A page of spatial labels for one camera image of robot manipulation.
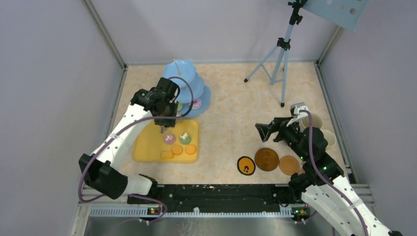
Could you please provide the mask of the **purple donut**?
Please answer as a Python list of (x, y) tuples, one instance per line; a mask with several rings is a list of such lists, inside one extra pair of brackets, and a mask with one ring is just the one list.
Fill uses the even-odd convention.
[(202, 106), (202, 100), (200, 98), (193, 100), (192, 103), (192, 110), (197, 110)]

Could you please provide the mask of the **pink flower donut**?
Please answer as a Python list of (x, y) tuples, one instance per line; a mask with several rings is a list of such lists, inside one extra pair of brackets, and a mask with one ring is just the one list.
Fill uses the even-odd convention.
[(166, 133), (163, 137), (163, 142), (166, 145), (172, 145), (175, 143), (175, 141), (176, 141), (176, 136), (173, 133)]

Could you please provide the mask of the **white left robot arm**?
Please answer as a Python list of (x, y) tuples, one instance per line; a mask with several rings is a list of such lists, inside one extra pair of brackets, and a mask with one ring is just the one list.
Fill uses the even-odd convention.
[(120, 122), (92, 154), (83, 154), (79, 159), (82, 172), (78, 197), (83, 203), (83, 186), (98, 191), (101, 196), (117, 199), (122, 194), (139, 194), (145, 203), (157, 199), (156, 181), (145, 175), (126, 176), (119, 170), (129, 149), (142, 130), (154, 122), (161, 127), (174, 127), (177, 119), (180, 87), (175, 77), (160, 78), (150, 90), (140, 89), (134, 93)]

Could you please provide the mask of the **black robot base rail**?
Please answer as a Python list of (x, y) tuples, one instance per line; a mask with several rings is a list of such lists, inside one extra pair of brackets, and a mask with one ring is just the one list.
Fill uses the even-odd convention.
[(158, 184), (147, 197), (164, 203), (186, 200), (260, 200), (261, 203), (303, 204), (287, 184)]

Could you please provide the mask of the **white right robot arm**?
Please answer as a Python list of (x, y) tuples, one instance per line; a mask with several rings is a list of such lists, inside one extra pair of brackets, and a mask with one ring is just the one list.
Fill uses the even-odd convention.
[(289, 118), (274, 118), (255, 125), (261, 140), (277, 133), (274, 142), (284, 142), (304, 162), (303, 174), (293, 174), (288, 195), (295, 203), (312, 206), (342, 236), (399, 236), (385, 226), (362, 201), (341, 167), (326, 152), (328, 142), (317, 128), (300, 130)]

